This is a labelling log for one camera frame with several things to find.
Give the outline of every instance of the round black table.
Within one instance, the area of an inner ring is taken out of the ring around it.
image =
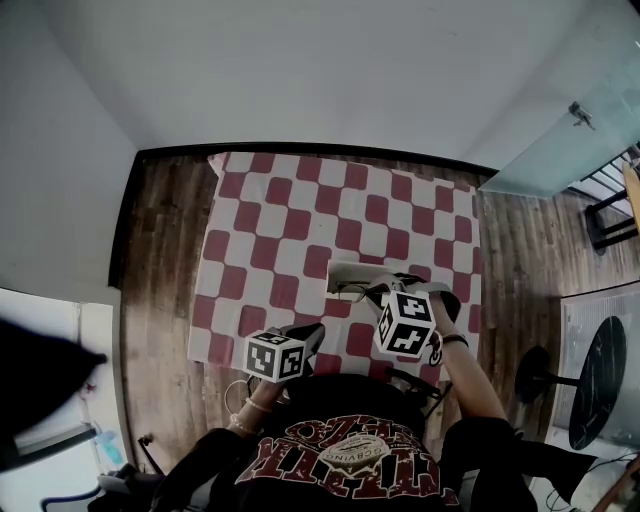
[[[550,373],[549,353],[542,347],[534,347],[518,367],[516,396],[523,403],[531,403],[553,384],[574,386],[569,444],[574,450],[582,450],[598,437],[611,416],[620,394],[626,360],[624,326],[618,317],[610,316],[598,327],[579,378],[568,379]]]

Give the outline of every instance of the bracelet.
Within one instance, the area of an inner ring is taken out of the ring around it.
[[[253,400],[251,400],[251,398],[247,398],[245,400],[245,402],[248,403],[251,407],[254,407],[254,408],[258,409],[259,411],[266,412],[266,413],[272,413],[273,412],[273,409],[268,409],[264,405],[257,404]]]
[[[262,434],[262,429],[260,429],[258,432],[256,432],[255,430],[250,430],[247,427],[245,427],[244,425],[242,425],[239,421],[238,421],[238,415],[237,414],[232,414],[229,419],[231,420],[231,424],[236,427],[237,429],[242,430],[243,432],[245,432],[246,434],[249,434],[251,436],[259,436],[260,434]]]
[[[447,335],[442,337],[442,344],[443,345],[445,343],[451,343],[452,341],[461,341],[462,343],[464,343],[467,346],[467,348],[469,348],[469,343],[467,342],[465,337],[462,336],[462,334],[447,334]]]

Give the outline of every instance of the black table top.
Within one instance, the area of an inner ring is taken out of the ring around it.
[[[591,342],[582,366],[569,420],[569,444],[587,447],[607,423],[613,410],[627,360],[627,338],[617,316],[610,316]]]

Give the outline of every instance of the red and white checkered tablecloth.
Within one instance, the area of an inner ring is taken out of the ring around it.
[[[325,298],[327,261],[360,261],[446,283],[475,354],[480,235],[466,184],[338,160],[264,153],[209,158],[219,176],[198,269],[189,358],[242,368],[244,336],[322,321],[316,373],[384,378],[386,366],[428,382],[423,358],[381,354],[366,302]]]

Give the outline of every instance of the wooden floor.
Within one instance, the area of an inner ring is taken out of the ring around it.
[[[485,178],[436,167],[362,158],[343,160],[393,167],[418,176],[463,181]],[[166,470],[208,429],[228,421],[223,395],[240,373],[187,361],[189,312],[200,248],[216,176],[204,157],[146,161],[129,212],[121,254],[121,343],[128,420],[134,440],[151,433],[150,451]],[[603,257],[588,244],[582,210],[590,201],[573,193],[538,200],[478,193],[482,277],[482,329],[478,359],[527,439],[543,439],[552,397],[520,406],[513,381],[522,355],[547,347],[557,365],[558,299],[637,280],[638,238],[609,248]],[[619,219],[608,212],[613,223]],[[230,393],[232,408],[240,387]],[[456,416],[455,399],[432,417],[428,447]],[[138,460],[145,462],[141,452]]]

